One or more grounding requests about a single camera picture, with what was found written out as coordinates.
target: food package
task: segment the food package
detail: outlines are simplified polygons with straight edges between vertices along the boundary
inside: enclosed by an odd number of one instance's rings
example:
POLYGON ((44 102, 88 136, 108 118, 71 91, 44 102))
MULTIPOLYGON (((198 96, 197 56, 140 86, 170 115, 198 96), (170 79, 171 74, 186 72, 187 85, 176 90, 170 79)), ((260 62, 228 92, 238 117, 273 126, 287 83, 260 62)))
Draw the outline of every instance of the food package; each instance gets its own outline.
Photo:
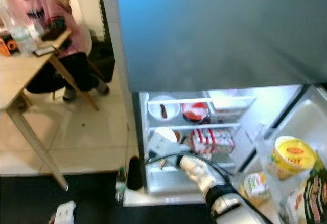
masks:
POLYGON ((11 56, 18 52, 16 41, 8 32, 0 33, 0 54, 4 56, 11 56))
POLYGON ((228 129, 195 129, 191 132, 191 141, 194 151, 208 158, 213 154, 229 154, 235 146, 228 129))
POLYGON ((320 157, 298 190, 280 203, 287 224, 327 223, 327 170, 320 157))
POLYGON ((271 159, 278 178, 283 180, 311 169, 316 153, 296 137, 280 136, 275 141, 271 159))
POLYGON ((266 177, 262 172, 246 176, 239 192, 256 207, 270 197, 266 177))

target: black pants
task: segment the black pants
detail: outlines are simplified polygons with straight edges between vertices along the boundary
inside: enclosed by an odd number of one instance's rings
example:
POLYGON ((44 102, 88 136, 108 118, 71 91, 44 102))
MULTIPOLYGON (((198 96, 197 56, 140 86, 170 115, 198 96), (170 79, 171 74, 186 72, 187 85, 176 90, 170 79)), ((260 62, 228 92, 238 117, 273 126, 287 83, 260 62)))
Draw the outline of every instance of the black pants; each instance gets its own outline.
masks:
MULTIPOLYGON (((87 56, 85 53, 76 53, 60 59, 73 76, 77 87, 82 91, 90 91, 98 85, 98 79, 91 75, 87 56)), ((27 85, 26 89, 35 94, 49 93, 63 87, 73 89, 73 87, 60 75, 55 74, 56 69, 47 63, 27 85)))

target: person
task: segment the person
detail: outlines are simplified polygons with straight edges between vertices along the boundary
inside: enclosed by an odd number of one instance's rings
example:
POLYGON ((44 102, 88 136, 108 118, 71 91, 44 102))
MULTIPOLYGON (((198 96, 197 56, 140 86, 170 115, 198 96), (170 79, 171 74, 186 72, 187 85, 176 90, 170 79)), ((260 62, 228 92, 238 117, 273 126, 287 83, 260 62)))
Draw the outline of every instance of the person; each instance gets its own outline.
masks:
MULTIPOLYGON (((99 78, 92 75, 85 54, 83 37, 76 25, 70 7, 62 7, 55 0, 7 0, 15 10, 23 12, 24 17, 33 23, 42 25, 45 29, 64 27, 70 29, 72 34, 63 44, 58 59, 73 76, 77 87, 82 91, 95 88, 99 94, 107 95, 109 87, 99 78)), ((64 101, 72 101, 76 91, 60 75, 55 68, 47 63, 27 85, 31 93, 49 93, 66 87, 63 95, 64 101)))

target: water bottle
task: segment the water bottle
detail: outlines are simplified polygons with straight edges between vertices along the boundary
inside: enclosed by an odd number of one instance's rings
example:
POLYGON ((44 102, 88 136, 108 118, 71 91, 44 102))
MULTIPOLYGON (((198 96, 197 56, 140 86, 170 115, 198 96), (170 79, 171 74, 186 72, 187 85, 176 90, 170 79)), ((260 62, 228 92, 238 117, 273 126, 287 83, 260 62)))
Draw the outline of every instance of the water bottle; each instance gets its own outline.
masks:
POLYGON ((8 9, 6 0, 0 0, 0 17, 23 55, 30 55, 37 49, 28 27, 21 20, 18 13, 11 12, 8 9))
POLYGON ((124 203, 124 193, 126 190, 126 179, 127 174, 125 172, 125 168, 122 166, 119 168, 117 181, 116 181, 116 202, 119 205, 123 205, 124 203))

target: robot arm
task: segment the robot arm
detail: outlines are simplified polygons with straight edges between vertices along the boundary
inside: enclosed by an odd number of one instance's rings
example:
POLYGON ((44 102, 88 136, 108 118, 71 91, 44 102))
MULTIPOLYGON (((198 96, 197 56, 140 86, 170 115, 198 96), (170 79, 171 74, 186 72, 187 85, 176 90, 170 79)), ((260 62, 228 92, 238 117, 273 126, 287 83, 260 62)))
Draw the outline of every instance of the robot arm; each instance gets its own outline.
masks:
MULTIPOLYGON (((152 156, 190 152, 187 146, 172 143, 156 133, 150 139, 148 149, 152 156)), ((190 154, 169 157, 167 161, 175 167, 183 169, 188 177, 198 185, 216 223, 271 223, 251 203, 240 196, 219 172, 204 161, 190 154)))

